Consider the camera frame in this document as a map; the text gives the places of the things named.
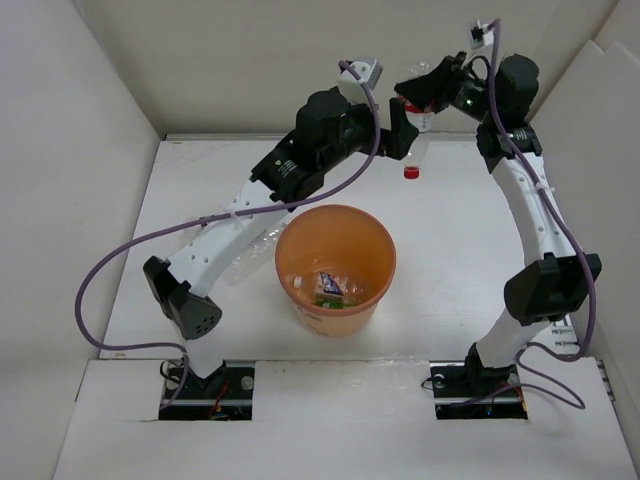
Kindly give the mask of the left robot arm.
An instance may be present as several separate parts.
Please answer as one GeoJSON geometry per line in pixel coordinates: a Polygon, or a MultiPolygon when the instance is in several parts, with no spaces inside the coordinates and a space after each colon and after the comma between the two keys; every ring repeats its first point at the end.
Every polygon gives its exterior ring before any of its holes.
{"type": "Polygon", "coordinates": [[[293,130],[252,169],[230,210],[168,258],[152,256],[144,263],[154,298],[184,342],[188,384],[199,395],[212,396],[222,387],[222,363],[206,352],[204,338],[222,317],[209,294],[231,262],[268,227],[307,204],[326,174],[351,155],[407,155],[418,131],[403,101],[390,99],[388,129],[376,128],[376,113],[374,103],[352,103],[336,87],[313,93],[293,130]]]}

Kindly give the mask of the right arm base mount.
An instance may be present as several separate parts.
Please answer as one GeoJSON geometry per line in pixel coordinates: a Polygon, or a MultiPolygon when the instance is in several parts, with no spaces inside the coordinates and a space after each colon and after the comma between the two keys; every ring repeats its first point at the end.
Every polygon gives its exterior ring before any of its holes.
{"type": "Polygon", "coordinates": [[[462,361],[431,362],[421,387],[430,390],[438,420],[527,420],[515,365],[472,373],[462,361]]]}

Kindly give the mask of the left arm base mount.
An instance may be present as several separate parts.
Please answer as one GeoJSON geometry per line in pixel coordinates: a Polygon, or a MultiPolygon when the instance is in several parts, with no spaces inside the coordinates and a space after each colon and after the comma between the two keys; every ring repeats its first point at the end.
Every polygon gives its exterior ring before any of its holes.
{"type": "Polygon", "coordinates": [[[206,379],[190,372],[179,389],[181,361],[160,364],[164,380],[158,418],[163,421],[250,421],[255,363],[226,362],[206,379]]]}

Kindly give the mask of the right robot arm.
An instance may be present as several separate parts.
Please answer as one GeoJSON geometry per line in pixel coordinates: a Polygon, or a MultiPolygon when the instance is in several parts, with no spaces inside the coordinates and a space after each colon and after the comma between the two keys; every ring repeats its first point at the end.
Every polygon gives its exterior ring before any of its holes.
{"type": "Polygon", "coordinates": [[[416,112],[453,107],[478,121],[478,151],[506,198],[522,243],[524,268],[504,287],[503,313],[470,347],[463,368],[444,379],[458,397],[502,392],[516,372],[516,355],[551,323],[594,299],[602,269],[599,256],[580,251],[568,232],[545,177],[541,143],[526,120],[538,75],[533,60],[512,54],[480,78],[460,52],[394,87],[416,112]]]}

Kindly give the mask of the clear bottle blue cap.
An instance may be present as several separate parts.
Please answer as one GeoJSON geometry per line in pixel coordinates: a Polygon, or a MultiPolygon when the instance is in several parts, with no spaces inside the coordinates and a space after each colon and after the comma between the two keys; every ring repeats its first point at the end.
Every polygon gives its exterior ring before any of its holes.
{"type": "Polygon", "coordinates": [[[170,272],[198,295],[219,279],[238,285],[273,259],[286,226],[278,212],[213,222],[169,257],[170,272]]]}

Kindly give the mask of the red label clear bottle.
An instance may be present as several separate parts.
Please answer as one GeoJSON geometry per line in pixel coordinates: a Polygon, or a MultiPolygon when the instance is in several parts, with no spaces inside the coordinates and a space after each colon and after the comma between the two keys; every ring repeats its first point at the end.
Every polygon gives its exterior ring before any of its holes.
{"type": "MultiPolygon", "coordinates": [[[[397,82],[401,83],[425,75],[430,69],[431,66],[425,61],[405,61],[398,68],[397,82]]],[[[429,109],[417,108],[404,97],[401,99],[409,123],[418,130],[418,136],[403,160],[403,174],[407,180],[416,180],[420,176],[421,165],[429,149],[434,113],[429,109]]]]}

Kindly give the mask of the green plastic bottle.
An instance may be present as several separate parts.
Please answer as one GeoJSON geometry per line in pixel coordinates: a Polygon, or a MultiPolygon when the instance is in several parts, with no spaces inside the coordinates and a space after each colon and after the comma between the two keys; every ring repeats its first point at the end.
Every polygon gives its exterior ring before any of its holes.
{"type": "Polygon", "coordinates": [[[346,309],[357,306],[358,302],[345,296],[316,295],[314,304],[326,309],[346,309]]]}

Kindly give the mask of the blue white label clear bottle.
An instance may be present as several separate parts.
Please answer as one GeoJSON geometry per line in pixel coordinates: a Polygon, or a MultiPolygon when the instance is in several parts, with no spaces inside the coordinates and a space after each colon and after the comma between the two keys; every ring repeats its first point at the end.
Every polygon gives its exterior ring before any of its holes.
{"type": "Polygon", "coordinates": [[[308,300],[313,305],[316,295],[345,296],[356,300],[358,305],[368,300],[363,282],[341,274],[319,271],[304,276],[298,275],[294,277],[292,286],[300,298],[308,300]]]}

